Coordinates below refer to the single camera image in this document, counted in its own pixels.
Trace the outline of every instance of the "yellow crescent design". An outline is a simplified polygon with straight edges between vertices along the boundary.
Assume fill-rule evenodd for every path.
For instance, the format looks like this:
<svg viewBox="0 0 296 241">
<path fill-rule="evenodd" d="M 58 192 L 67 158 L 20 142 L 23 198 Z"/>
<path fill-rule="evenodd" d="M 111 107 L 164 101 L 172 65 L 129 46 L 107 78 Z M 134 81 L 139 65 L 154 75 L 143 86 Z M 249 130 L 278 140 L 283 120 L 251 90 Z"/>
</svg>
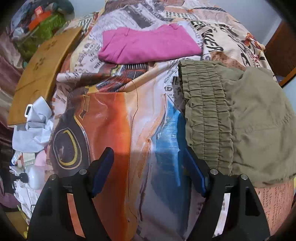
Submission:
<svg viewBox="0 0 296 241">
<path fill-rule="evenodd" d="M 77 146 L 75 144 L 75 140 L 74 140 L 74 137 L 73 135 L 71 134 L 71 132 L 69 130 L 64 130 L 63 131 L 63 134 L 64 133 L 67 133 L 72 141 L 72 144 L 73 144 L 73 147 L 74 147 L 74 158 L 72 161 L 70 162 L 63 162 L 60 158 L 59 158 L 59 162 L 64 165 L 64 166 L 71 166 L 73 165 L 76 161 L 77 161 Z"/>
</svg>

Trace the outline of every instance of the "pink folded shirt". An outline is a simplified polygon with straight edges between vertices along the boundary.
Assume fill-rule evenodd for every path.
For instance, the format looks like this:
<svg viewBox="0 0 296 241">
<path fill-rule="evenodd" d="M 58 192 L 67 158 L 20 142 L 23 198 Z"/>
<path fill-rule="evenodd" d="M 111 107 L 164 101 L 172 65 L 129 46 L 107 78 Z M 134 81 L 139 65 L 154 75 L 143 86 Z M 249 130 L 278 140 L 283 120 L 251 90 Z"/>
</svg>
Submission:
<svg viewBox="0 0 296 241">
<path fill-rule="evenodd" d="M 200 55 L 200 47 L 186 30 L 176 23 L 152 31 L 126 27 L 103 32 L 99 59 L 115 64 L 139 64 L 149 61 Z"/>
</svg>

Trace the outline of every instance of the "wall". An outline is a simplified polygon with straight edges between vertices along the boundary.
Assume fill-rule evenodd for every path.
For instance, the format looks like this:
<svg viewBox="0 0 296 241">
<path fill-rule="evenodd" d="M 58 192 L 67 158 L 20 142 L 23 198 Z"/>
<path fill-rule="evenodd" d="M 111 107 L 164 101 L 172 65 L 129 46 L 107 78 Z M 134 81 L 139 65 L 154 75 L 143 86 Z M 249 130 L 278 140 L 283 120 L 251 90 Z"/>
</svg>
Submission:
<svg viewBox="0 0 296 241">
<path fill-rule="evenodd" d="M 296 77 L 286 84 L 283 90 L 288 97 L 294 112 L 296 113 Z"/>
<path fill-rule="evenodd" d="M 281 22 L 280 16 L 265 0 L 210 0 L 241 22 L 256 40 L 268 43 Z"/>
<path fill-rule="evenodd" d="M 75 18 L 100 11 L 105 6 L 105 0 L 70 0 L 74 7 Z"/>
</svg>

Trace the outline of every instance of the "bed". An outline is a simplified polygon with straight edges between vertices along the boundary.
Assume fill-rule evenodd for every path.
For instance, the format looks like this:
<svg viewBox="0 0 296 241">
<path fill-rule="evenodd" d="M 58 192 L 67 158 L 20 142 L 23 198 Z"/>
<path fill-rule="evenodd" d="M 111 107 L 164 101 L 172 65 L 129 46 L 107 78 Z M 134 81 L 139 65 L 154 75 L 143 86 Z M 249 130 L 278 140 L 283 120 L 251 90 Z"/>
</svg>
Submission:
<svg viewBox="0 0 296 241">
<path fill-rule="evenodd" d="M 111 172 L 93 199 L 113 241 L 185 240 L 204 202 L 182 165 L 186 120 L 180 59 L 129 65 L 98 59 L 103 31 L 123 26 L 146 31 L 172 22 L 182 25 L 202 48 L 201 56 L 186 58 L 217 60 L 241 70 L 271 69 L 265 47 L 240 22 L 207 1 L 106 2 L 57 76 L 46 173 L 73 175 L 98 159 L 105 147 L 114 149 Z M 256 189 L 271 234 L 290 211 L 293 188 L 289 181 Z M 69 203 L 75 231 L 83 236 L 71 196 Z M 228 203 L 225 195 L 215 235 L 223 231 Z"/>
</svg>

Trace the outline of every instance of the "metal screw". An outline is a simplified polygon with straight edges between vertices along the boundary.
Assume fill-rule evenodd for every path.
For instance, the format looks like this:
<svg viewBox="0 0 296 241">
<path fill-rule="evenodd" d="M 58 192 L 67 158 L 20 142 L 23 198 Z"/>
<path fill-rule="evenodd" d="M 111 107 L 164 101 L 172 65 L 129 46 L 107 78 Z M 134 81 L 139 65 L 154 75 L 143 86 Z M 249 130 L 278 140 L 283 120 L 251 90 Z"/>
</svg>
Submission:
<svg viewBox="0 0 296 241">
<path fill-rule="evenodd" d="M 243 180 L 247 180 L 247 179 L 248 179 L 248 176 L 247 176 L 246 174 L 242 174 L 242 175 L 241 175 L 241 178 L 242 178 Z"/>
<path fill-rule="evenodd" d="M 219 172 L 217 169 L 213 168 L 210 170 L 210 173 L 212 173 L 213 175 L 217 175 Z"/>
<path fill-rule="evenodd" d="M 81 169 L 80 171 L 79 171 L 79 174 L 80 175 L 85 175 L 87 173 L 87 170 L 86 169 Z"/>
<path fill-rule="evenodd" d="M 51 174 L 50 176 L 49 176 L 49 179 L 50 180 L 54 180 L 54 179 L 56 179 L 57 178 L 57 174 Z"/>
</svg>

